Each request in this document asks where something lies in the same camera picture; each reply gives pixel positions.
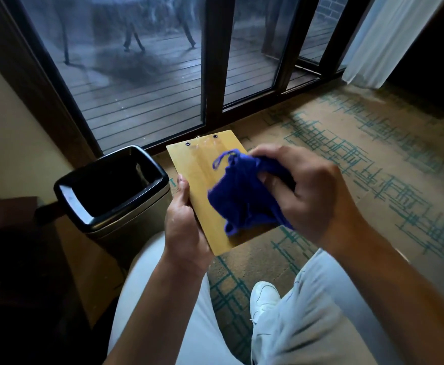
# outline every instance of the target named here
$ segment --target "blue cloth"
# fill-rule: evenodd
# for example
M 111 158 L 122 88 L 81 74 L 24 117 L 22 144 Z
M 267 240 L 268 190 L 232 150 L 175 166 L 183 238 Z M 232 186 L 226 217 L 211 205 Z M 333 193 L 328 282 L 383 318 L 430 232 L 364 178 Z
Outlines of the blue cloth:
M 240 229 L 265 223 L 278 223 L 293 229 L 274 197 L 257 178 L 259 172 L 268 172 L 280 177 L 294 190 L 295 182 L 290 172 L 277 160 L 252 157 L 237 149 L 222 153 L 213 162 L 213 169 L 217 169 L 227 155 L 229 166 L 225 168 L 225 175 L 208 191 L 208 201 L 227 221 L 225 233 L 231 236 Z

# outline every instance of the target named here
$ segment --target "trash can opening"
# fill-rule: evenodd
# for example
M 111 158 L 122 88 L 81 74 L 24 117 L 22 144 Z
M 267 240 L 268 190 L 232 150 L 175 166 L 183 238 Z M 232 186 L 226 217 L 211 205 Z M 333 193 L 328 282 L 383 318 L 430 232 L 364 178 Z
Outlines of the trash can opening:
M 160 177 L 148 159 L 126 156 L 80 179 L 73 192 L 85 210 L 97 217 L 137 196 Z

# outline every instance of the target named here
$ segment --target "curtain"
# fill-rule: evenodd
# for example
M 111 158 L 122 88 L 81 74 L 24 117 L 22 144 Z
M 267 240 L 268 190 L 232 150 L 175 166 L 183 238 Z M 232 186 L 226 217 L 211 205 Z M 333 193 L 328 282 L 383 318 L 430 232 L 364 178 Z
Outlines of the curtain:
M 342 79 L 360 87 L 383 85 L 443 1 L 375 0 L 344 57 Z

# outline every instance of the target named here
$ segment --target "brick wall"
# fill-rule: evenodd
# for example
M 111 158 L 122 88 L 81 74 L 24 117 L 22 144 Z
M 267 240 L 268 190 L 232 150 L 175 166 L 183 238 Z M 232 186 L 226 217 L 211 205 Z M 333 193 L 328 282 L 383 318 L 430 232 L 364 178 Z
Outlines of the brick wall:
M 315 14 L 320 19 L 336 23 L 346 4 L 347 0 L 320 0 Z

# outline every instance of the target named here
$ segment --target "person's left arm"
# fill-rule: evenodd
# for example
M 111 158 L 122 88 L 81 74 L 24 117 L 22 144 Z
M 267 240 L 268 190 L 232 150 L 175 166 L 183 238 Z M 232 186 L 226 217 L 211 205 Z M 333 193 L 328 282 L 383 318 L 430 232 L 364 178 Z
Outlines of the person's left arm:
M 174 364 L 201 281 L 214 255 L 188 204 L 181 175 L 165 219 L 165 246 L 122 335 L 104 365 Z

